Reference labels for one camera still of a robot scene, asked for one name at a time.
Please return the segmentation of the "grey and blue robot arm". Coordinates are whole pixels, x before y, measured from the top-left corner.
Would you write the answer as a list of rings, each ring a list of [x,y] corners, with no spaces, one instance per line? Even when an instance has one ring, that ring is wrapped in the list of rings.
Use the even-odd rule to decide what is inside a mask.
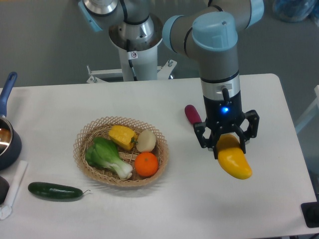
[[[191,16],[165,23],[151,13],[147,0],[81,0],[78,3],[95,31],[106,31],[119,51],[125,81],[158,77],[158,45],[195,60],[206,110],[193,128],[202,148],[218,152],[222,135],[235,133],[239,145],[255,138],[259,116],[242,111],[237,54],[238,32],[258,22],[261,0],[211,0]]]

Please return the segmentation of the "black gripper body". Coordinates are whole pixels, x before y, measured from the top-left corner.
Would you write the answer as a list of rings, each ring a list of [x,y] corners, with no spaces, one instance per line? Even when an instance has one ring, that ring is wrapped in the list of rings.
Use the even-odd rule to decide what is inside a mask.
[[[240,126],[245,117],[242,111],[241,93],[230,97],[227,102],[223,99],[211,100],[204,97],[204,104],[206,126],[211,130],[210,145],[216,145],[223,134],[234,132],[242,137],[243,130]]]

